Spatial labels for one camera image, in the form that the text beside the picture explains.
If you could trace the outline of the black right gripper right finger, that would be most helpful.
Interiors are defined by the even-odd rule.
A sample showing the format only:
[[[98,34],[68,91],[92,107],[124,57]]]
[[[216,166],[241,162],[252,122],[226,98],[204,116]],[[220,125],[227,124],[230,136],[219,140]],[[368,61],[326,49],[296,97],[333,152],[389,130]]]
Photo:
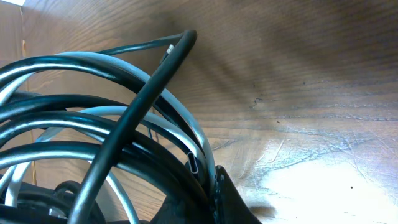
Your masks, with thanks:
[[[261,224],[248,209],[233,184],[226,169],[216,166],[215,223],[219,224]]]

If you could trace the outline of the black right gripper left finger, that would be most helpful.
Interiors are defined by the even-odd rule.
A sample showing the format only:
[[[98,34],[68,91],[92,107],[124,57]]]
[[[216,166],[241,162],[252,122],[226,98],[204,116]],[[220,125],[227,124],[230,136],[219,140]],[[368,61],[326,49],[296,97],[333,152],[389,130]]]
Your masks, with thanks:
[[[189,206],[182,200],[166,196],[157,212],[157,223],[208,224],[211,223],[211,215],[197,206]]]

